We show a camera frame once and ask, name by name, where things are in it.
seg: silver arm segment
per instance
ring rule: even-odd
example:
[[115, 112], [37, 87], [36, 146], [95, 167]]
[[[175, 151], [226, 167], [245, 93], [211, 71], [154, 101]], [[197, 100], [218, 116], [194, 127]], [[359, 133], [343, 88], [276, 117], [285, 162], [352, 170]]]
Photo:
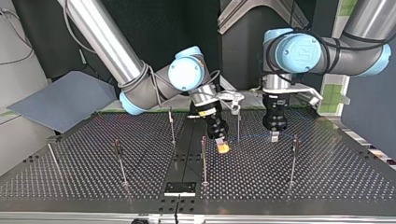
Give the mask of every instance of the silver arm segment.
[[[58, 0], [61, 6], [65, 0]], [[67, 0], [70, 18], [82, 32], [107, 69], [121, 85], [137, 78], [143, 64], [101, 1]]]

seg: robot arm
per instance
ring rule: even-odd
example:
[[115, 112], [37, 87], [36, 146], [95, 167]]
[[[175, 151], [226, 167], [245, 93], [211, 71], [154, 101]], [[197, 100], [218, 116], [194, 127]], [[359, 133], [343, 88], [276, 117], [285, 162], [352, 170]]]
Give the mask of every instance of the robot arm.
[[291, 74], [318, 73], [365, 77], [380, 73], [391, 54], [388, 42], [396, 25], [396, 1], [360, 0], [339, 39], [321, 38], [305, 30], [277, 29], [264, 35], [263, 125], [277, 141], [287, 128], [284, 108], [290, 94], [311, 93], [311, 105], [321, 100], [312, 88], [291, 84]]
[[209, 137], [216, 139], [220, 153], [228, 151], [228, 125], [221, 118], [219, 97], [198, 47], [182, 50], [171, 64], [154, 73], [136, 56], [100, 0], [58, 1], [119, 83], [120, 101], [128, 113], [141, 114], [188, 91], [208, 124]]

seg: green tape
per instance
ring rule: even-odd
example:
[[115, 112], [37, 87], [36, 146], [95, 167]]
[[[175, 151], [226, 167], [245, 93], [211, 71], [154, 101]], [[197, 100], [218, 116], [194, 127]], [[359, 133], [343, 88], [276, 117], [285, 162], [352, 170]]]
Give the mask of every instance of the green tape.
[[7, 112], [0, 114], [0, 117], [10, 116], [10, 115], [18, 115], [18, 113], [14, 112], [14, 111], [7, 111]]
[[319, 109], [320, 113], [336, 113], [342, 101], [342, 85], [326, 84], [323, 90], [323, 100]]
[[350, 16], [357, 2], [358, 0], [343, 0], [339, 16]]

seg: metal rod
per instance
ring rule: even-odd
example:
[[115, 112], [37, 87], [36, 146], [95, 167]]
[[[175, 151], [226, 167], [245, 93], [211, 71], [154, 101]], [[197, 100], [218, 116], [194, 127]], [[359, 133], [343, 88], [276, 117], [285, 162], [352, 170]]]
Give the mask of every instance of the metal rod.
[[47, 146], [49, 147], [50, 155], [52, 156], [53, 160], [55, 161], [56, 164], [58, 164], [58, 160], [55, 157], [55, 153], [53, 152], [52, 145], [48, 143]]
[[122, 163], [122, 148], [121, 148], [121, 140], [119, 138], [115, 139], [114, 154], [116, 156], [116, 160], [119, 161], [119, 163], [120, 163], [120, 168], [121, 168], [122, 178], [123, 178], [122, 185], [128, 186], [129, 183], [128, 183], [128, 180], [126, 179], [125, 168]]
[[122, 177], [123, 177], [123, 179], [124, 179], [124, 185], [129, 185], [129, 183], [128, 183], [128, 180], [126, 179], [126, 174], [125, 174], [125, 169], [124, 169], [124, 167], [123, 167], [123, 163], [122, 163], [122, 159], [120, 158], [120, 167], [121, 167], [121, 170], [122, 170]]
[[239, 111], [238, 112], [238, 142], [239, 142], [239, 139], [240, 139], [240, 122], [241, 122], [241, 119], [242, 119], [241, 112]]
[[294, 178], [295, 164], [296, 164], [296, 159], [297, 159], [298, 153], [300, 151], [300, 141], [299, 141], [297, 134], [295, 134], [293, 136], [293, 143], [292, 143], [291, 149], [293, 150], [293, 163], [291, 166], [290, 187], [292, 187], [292, 185], [294, 184], [293, 178]]
[[208, 185], [209, 183], [207, 182], [207, 176], [206, 176], [206, 140], [205, 137], [202, 136], [202, 141], [201, 141], [201, 150], [202, 150], [202, 159], [204, 161], [204, 186]]
[[173, 117], [172, 117], [172, 107], [170, 107], [169, 109], [169, 122], [171, 123], [171, 130], [172, 130], [172, 143], [173, 145], [176, 143], [175, 140], [175, 128], [174, 128], [174, 121], [173, 121]]

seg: dark background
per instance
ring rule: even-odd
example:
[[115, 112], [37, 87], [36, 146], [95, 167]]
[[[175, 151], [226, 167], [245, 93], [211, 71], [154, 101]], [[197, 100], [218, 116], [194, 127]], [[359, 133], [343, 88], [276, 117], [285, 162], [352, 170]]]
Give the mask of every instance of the dark background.
[[[264, 32], [288, 27], [288, 24], [271, 8], [257, 7], [225, 35], [219, 35], [217, 18], [229, 2], [103, 0], [135, 53], [154, 70], [172, 62], [177, 52], [196, 45], [205, 55], [209, 71], [221, 69], [238, 90], [248, 90], [259, 85]], [[48, 78], [56, 80], [71, 70], [82, 70], [117, 86], [96, 55], [84, 51], [89, 63], [84, 66], [79, 46], [66, 30], [62, 8], [57, 1], [13, 0], [13, 3]], [[296, 3], [317, 33], [331, 36], [338, 0], [296, 0]], [[88, 45], [78, 29], [74, 30]], [[321, 77], [310, 76], [304, 81], [320, 88]]]

